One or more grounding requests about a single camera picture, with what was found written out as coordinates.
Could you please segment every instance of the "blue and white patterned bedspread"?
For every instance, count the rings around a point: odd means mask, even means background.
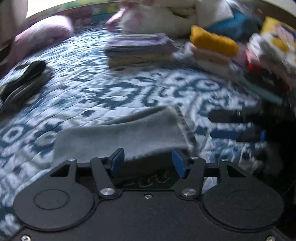
[[[144,108],[180,103],[183,115],[191,120],[188,124],[198,140],[199,155],[207,161],[228,158],[238,163],[242,150],[253,148],[234,141],[212,140],[209,133],[217,124],[207,118],[213,108],[254,105],[251,95],[177,63],[108,68],[103,49],[108,38],[117,34],[92,26],[23,61],[45,60],[54,70],[54,77],[0,128],[2,237],[19,229],[11,208],[14,197],[49,171],[55,137],[65,128],[94,126]],[[2,83],[22,72],[11,71]],[[220,124],[219,128],[238,130],[245,125]]]

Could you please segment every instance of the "black object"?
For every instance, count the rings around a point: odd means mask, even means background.
[[[284,210],[280,195],[229,161],[208,164],[174,149],[182,178],[171,189],[116,190],[107,174],[116,156],[122,162],[123,150],[91,167],[67,160],[22,190],[14,210],[23,226],[11,240],[289,240],[273,226]],[[92,192],[75,181],[81,176],[95,183]],[[218,185],[201,195],[208,176]]]
[[[29,64],[21,77],[0,87],[1,113],[11,113],[11,111],[22,107],[51,78],[52,70],[46,66],[44,61],[35,61]]]
[[[296,118],[290,106],[261,101],[254,107],[244,107],[242,110],[212,110],[208,118],[211,122],[253,123],[251,129],[240,133],[237,141],[295,142]]]
[[[261,70],[260,74],[255,72],[248,72],[245,75],[245,78],[254,85],[265,89],[280,98],[287,98],[287,90],[289,87],[277,77],[275,73],[269,72],[266,69]]]
[[[210,135],[212,138],[231,139],[237,142],[259,142],[265,140],[266,132],[258,126],[253,126],[245,131],[215,129]]]

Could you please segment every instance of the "screw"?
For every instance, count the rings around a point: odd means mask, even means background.
[[[31,241],[31,238],[28,236],[28,235],[23,235],[21,238],[20,238],[21,241]]]
[[[115,190],[113,188],[104,188],[100,191],[100,193],[103,196],[111,196],[115,193]]]
[[[196,193],[197,191],[193,188],[186,188],[182,191],[182,194],[186,197],[194,196]]]
[[[274,236],[269,236],[266,241],[276,241],[276,238]]]
[[[146,194],[146,195],[144,196],[144,198],[146,198],[146,199],[151,199],[151,198],[153,198],[153,195],[152,195],[152,194]]]

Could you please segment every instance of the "folded sock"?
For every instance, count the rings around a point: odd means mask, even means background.
[[[193,52],[193,57],[195,59],[208,60],[213,63],[221,64],[221,65],[229,65],[229,62],[231,61],[230,58],[222,54],[197,48],[190,42],[186,43],[185,48],[188,48],[189,51]]]
[[[221,65],[221,64],[216,64],[211,61],[207,60],[196,60],[196,64],[199,68],[212,73],[214,75],[217,75],[224,80],[228,81],[234,81],[235,78],[233,76],[232,69],[230,68],[230,65]]]
[[[196,25],[191,27],[190,41],[197,48],[217,52],[227,57],[236,56],[239,51],[237,43],[232,39],[209,33]]]
[[[108,57],[140,54],[167,54],[176,51],[174,41],[165,34],[132,34],[112,38],[105,48]]]
[[[137,56],[117,56],[108,59],[108,65],[115,67],[119,65],[132,65],[145,62],[158,62],[172,59],[171,54],[143,54]]]

